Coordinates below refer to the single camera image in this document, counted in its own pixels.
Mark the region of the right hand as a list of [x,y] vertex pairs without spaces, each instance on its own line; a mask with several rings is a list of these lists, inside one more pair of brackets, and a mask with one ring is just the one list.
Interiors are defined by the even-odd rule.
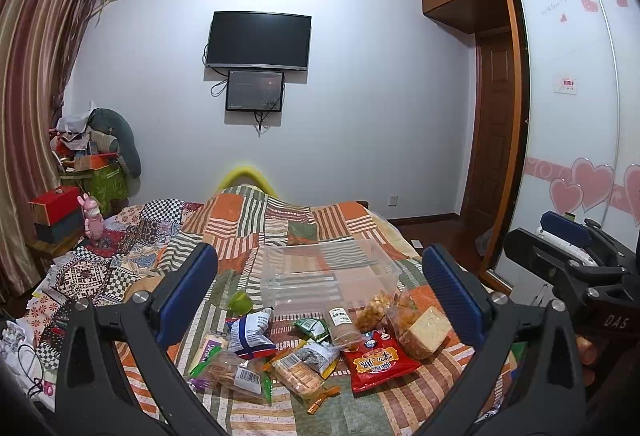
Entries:
[[585,386],[589,386],[594,382],[594,371],[591,367],[597,361],[598,349],[592,341],[587,340],[583,336],[576,336],[576,345],[580,362],[582,363],[582,378]]

